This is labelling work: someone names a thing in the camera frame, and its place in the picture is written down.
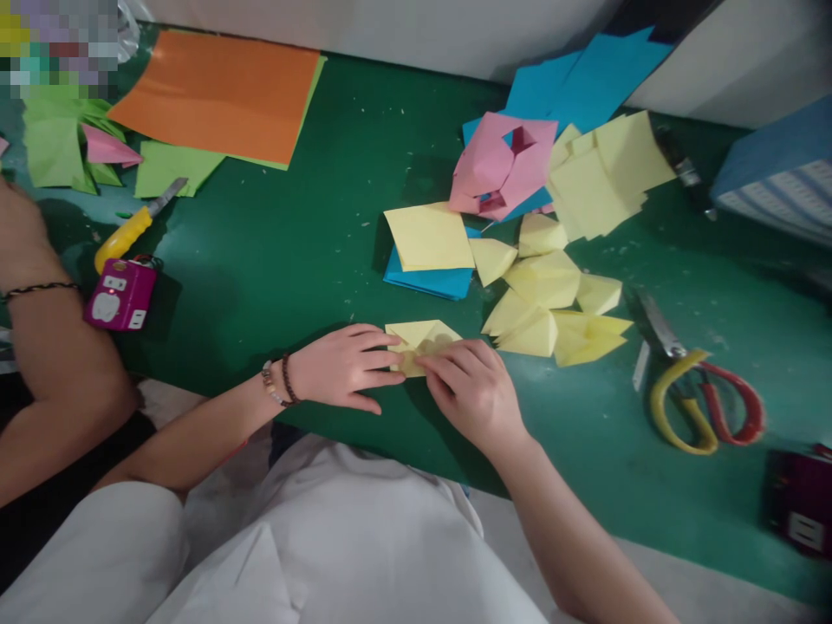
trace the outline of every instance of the yellow utility knife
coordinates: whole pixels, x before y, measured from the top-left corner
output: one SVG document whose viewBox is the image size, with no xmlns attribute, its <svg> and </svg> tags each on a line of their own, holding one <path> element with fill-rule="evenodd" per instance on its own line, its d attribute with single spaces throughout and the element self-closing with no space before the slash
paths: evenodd
<svg viewBox="0 0 832 624">
<path fill-rule="evenodd" d="M 188 183 L 188 178 L 176 178 L 160 197 L 157 197 L 140 211 L 136 212 L 123 224 L 95 253 L 95 270 L 100 275 L 104 263 L 110 258 L 120 258 L 127 253 L 133 243 L 150 227 L 153 220 L 170 203 L 171 199 Z"/>
</svg>

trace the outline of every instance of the red scissors handle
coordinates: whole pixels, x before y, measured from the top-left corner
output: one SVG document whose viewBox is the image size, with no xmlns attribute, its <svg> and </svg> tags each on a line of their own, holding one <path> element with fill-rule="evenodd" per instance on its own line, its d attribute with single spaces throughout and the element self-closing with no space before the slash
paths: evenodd
<svg viewBox="0 0 832 624">
<path fill-rule="evenodd" d="M 737 433 L 731 433 L 731 429 L 728 428 L 728 423 L 725 421 L 725 412 L 722 409 L 717 388 L 707 381 L 699 386 L 702 388 L 708 411 L 711 413 L 713 428 L 716 430 L 719 439 L 727 444 L 747 446 L 762 438 L 765 432 L 765 408 L 757 390 L 751 387 L 742 377 L 724 368 L 714 366 L 706 361 L 700 362 L 699 366 L 706 372 L 715 374 L 734 386 L 745 404 L 745 422 Z"/>
</svg>

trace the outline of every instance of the scissor blade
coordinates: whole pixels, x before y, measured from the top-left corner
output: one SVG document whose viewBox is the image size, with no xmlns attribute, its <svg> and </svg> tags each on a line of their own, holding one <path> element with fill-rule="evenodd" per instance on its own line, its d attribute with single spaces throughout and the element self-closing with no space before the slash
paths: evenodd
<svg viewBox="0 0 832 624">
<path fill-rule="evenodd" d="M 173 181 L 173 184 L 167 187 L 167 191 L 162 193 L 159 197 L 154 199 L 150 204 L 147 205 L 147 211 L 150 212 L 151 218 L 156 218 L 160 212 L 162 212 L 162 208 L 167 206 L 171 199 L 182 190 L 182 187 L 188 183 L 188 178 L 176 178 Z"/>
<path fill-rule="evenodd" d="M 668 323 L 664 315 L 661 314 L 655 299 L 643 290 L 639 291 L 638 297 L 641 307 L 644 309 L 644 314 L 650 322 L 650 327 L 665 354 L 671 358 L 683 356 L 687 351 L 682 346 L 682 343 L 679 341 L 679 338 L 676 337 L 673 330 L 670 329 L 670 323 Z"/>
</svg>

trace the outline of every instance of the bracelet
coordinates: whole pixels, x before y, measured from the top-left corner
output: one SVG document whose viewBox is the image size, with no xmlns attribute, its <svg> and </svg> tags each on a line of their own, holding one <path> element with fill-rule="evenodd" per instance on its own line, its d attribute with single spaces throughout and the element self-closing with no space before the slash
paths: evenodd
<svg viewBox="0 0 832 624">
<path fill-rule="evenodd" d="M 283 368 L 283 384 L 286 386 L 286 391 L 289 393 L 289 400 L 284 400 L 280 394 L 277 393 L 277 387 L 275 386 L 274 381 L 271 380 L 271 365 L 274 364 L 274 361 L 268 360 L 265 364 L 263 364 L 263 370 L 260 371 L 260 374 L 263 376 L 263 386 L 266 389 L 266 393 L 275 401 L 280 407 L 292 407 L 297 405 L 301 402 L 300 399 L 297 398 L 295 391 L 292 390 L 292 385 L 289 383 L 289 354 L 286 354 L 283 357 L 281 362 Z"/>
<path fill-rule="evenodd" d="M 37 292 L 39 290 L 51 290 L 54 288 L 71 288 L 78 290 L 78 284 L 73 282 L 50 282 L 45 284 L 37 284 L 35 286 L 26 286 L 25 288 L 21 289 L 10 290 L 4 296 L 0 297 L 0 302 L 8 303 L 13 297 L 19 295 L 26 295 L 30 292 Z"/>
</svg>

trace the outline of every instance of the white wall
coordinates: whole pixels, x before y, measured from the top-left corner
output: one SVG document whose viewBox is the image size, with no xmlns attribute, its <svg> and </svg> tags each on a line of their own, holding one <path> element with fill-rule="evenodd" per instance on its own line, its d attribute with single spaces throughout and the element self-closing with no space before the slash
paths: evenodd
<svg viewBox="0 0 832 624">
<path fill-rule="evenodd" d="M 139 19 L 487 80 L 578 49 L 621 0 L 128 0 Z M 832 92 L 829 0 L 725 0 L 629 103 L 758 127 Z"/>
</svg>

